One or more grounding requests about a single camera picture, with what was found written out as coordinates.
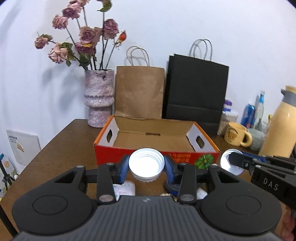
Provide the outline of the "red cardboard box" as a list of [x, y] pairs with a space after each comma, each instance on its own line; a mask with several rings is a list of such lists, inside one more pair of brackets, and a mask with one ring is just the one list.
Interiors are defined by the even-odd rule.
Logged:
[[98, 165], [118, 163], [123, 155], [152, 148], [170, 155], [176, 163], [217, 161], [220, 150], [194, 121], [136, 119], [112, 115], [94, 141]]

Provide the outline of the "purple white jar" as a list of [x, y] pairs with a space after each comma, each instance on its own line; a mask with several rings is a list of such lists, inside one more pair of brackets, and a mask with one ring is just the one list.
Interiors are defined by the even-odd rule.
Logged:
[[225, 100], [223, 105], [223, 111], [230, 112], [232, 110], [233, 103], [230, 100]]

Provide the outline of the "black paper bag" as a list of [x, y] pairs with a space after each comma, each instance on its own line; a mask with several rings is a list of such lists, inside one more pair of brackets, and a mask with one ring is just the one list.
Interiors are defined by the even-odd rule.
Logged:
[[197, 39], [188, 56], [169, 57], [162, 118], [195, 121], [208, 135], [217, 135], [227, 89], [229, 67], [211, 59], [196, 58], [195, 50], [205, 44], [205, 55], [212, 56], [208, 39]]

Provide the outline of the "clear container with white lid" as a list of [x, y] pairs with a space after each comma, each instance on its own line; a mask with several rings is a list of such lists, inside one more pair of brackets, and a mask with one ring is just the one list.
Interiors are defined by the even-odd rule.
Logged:
[[231, 111], [222, 111], [221, 120], [219, 123], [217, 135], [223, 136], [225, 135], [227, 126], [229, 122], [236, 122], [239, 114], [237, 111], [232, 109]]

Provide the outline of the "clear plastic bottle blue label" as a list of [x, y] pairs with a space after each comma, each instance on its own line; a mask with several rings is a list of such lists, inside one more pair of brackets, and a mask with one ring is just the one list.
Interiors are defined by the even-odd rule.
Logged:
[[260, 128], [261, 128], [262, 118], [263, 118], [263, 114], [264, 114], [264, 96], [265, 96], [265, 92], [262, 90], [260, 92], [258, 105], [256, 108], [255, 121], [254, 121], [254, 125], [253, 125], [253, 128], [255, 130], [260, 130]]

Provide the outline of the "cream thermos jug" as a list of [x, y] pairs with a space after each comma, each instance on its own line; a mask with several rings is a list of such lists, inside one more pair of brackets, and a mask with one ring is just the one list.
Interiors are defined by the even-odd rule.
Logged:
[[269, 126], [260, 156], [290, 157], [295, 147], [295, 87], [287, 85], [281, 90], [282, 101]]

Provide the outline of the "white cylindrical cap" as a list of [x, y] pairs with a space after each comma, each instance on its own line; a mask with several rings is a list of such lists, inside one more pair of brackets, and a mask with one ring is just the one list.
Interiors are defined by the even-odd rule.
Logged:
[[238, 154], [242, 154], [242, 152], [240, 150], [237, 149], [228, 149], [226, 150], [220, 158], [220, 167], [236, 176], [240, 175], [243, 173], [244, 169], [241, 167], [237, 167], [234, 165], [231, 165], [229, 162], [229, 155], [231, 153], [238, 153]]

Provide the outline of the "grey ceramic bowl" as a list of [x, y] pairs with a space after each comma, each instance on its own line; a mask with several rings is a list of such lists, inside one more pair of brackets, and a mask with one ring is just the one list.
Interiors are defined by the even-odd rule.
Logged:
[[265, 141], [265, 133], [253, 128], [248, 128], [247, 130], [252, 136], [252, 144], [250, 149], [253, 151], [260, 150]]

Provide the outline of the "white tube bottle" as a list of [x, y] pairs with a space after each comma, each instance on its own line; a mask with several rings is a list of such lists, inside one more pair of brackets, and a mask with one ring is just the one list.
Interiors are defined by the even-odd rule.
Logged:
[[135, 184], [132, 181], [125, 181], [123, 184], [113, 184], [116, 200], [121, 196], [135, 196]]

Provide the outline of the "black tripod stand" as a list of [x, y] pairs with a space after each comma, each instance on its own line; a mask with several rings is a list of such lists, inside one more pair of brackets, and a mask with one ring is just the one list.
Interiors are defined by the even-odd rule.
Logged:
[[12, 183], [15, 182], [15, 179], [14, 179], [10, 174], [8, 174], [8, 173], [6, 172], [6, 170], [5, 170], [5, 168], [4, 168], [3, 164], [2, 164], [2, 162], [0, 163], [0, 168], [1, 168], [1, 171], [2, 171], [2, 173], [3, 173], [3, 175], [4, 175], [2, 181], [3, 181], [4, 185], [5, 185], [5, 189], [6, 189], [6, 191], [8, 191], [8, 189], [9, 189], [8, 186], [11, 186]]

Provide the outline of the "white ribbed bottle cap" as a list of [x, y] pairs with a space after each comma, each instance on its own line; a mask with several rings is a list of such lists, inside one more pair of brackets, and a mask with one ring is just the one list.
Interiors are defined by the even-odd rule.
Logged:
[[155, 149], [142, 148], [130, 155], [128, 166], [138, 181], [152, 182], [161, 175], [165, 167], [165, 158]]

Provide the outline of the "dried pink roses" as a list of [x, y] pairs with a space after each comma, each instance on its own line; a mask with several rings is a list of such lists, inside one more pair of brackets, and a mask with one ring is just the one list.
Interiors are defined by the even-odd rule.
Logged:
[[[112, 43], [111, 51], [119, 48], [127, 39], [126, 31], [120, 31], [114, 19], [102, 16], [101, 27], [90, 27], [86, 19], [85, 6], [89, 1], [69, 1], [60, 15], [55, 15], [52, 27], [56, 30], [66, 30], [68, 38], [59, 43], [49, 34], [38, 34], [34, 41], [36, 49], [43, 49], [48, 44], [53, 44], [48, 57], [57, 64], [66, 63], [71, 66], [77, 61], [79, 66], [86, 70], [106, 71], [108, 64], [104, 64], [104, 56], [108, 43]], [[75, 42], [70, 34], [68, 24], [75, 20], [79, 28], [79, 41]]]

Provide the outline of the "purple ceramic vase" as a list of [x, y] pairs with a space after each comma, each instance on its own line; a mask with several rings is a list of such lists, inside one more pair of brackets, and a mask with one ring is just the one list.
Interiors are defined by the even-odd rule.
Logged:
[[86, 70], [84, 104], [89, 107], [87, 122], [102, 128], [111, 116], [115, 102], [114, 70]]

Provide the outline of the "blue white package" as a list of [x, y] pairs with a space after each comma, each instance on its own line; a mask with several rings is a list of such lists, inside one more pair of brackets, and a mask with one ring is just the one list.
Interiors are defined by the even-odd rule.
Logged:
[[[16, 178], [18, 178], [19, 175], [16, 172], [16, 169], [14, 168], [14, 166], [11, 163], [10, 159], [6, 155], [1, 154], [1, 162], [2, 162], [6, 172], [8, 174], [10, 174], [16, 180]], [[2, 181], [3, 177], [4, 177], [4, 175], [3, 175], [2, 171], [1, 171], [1, 175], [0, 175], [0, 182], [1, 182], [0, 183], [0, 188], [1, 188], [0, 196], [1, 196], [1, 198], [3, 198], [4, 195], [7, 192], [6, 189], [5, 189], [5, 185], [4, 185], [3, 181]]]

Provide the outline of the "blue soda can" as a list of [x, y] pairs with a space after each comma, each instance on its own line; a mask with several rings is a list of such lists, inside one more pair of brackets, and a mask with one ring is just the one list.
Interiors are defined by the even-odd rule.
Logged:
[[246, 128], [251, 128], [254, 123], [256, 108], [254, 105], [247, 104], [241, 118], [241, 125]]

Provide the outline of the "yellow bear mug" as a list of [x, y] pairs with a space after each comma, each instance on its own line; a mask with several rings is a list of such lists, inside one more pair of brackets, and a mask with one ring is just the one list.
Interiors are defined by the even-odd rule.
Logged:
[[224, 135], [224, 140], [233, 146], [248, 148], [251, 146], [253, 138], [245, 126], [239, 123], [229, 122]]

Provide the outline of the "brown paper bag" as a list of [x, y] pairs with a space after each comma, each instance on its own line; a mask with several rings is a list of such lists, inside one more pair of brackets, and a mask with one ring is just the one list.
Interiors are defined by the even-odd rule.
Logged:
[[[145, 66], [135, 66], [132, 53], [140, 50]], [[150, 66], [145, 49], [131, 46], [126, 50], [129, 66], [118, 66], [115, 78], [115, 115], [129, 118], [161, 118], [165, 89], [164, 68]]]

